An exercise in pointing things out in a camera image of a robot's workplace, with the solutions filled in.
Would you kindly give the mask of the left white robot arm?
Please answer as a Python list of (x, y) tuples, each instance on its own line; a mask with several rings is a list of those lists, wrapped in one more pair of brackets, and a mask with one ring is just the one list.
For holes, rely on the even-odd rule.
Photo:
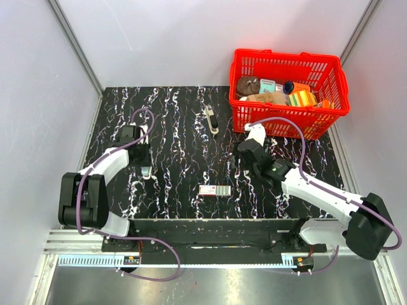
[(137, 246), (138, 237), (130, 231), (130, 221), (110, 211), (107, 186), (128, 166), (135, 167), (144, 180), (151, 178), (153, 160), (148, 133), (146, 125), (125, 125), (118, 140), (99, 159), (78, 172), (63, 175), (58, 212), (61, 225), (76, 227), (79, 220), (81, 232), (116, 236), (116, 244), (127, 252)]

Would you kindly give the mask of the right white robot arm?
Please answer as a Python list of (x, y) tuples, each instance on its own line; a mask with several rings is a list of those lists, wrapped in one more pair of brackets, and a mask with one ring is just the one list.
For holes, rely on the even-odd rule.
[(379, 195), (361, 196), (314, 179), (290, 161), (273, 159), (254, 139), (239, 143), (237, 152), (244, 168), (273, 192), (297, 197), (333, 216), (333, 220), (305, 220), (289, 236), (295, 251), (332, 243), (373, 261), (384, 249), (393, 221)]

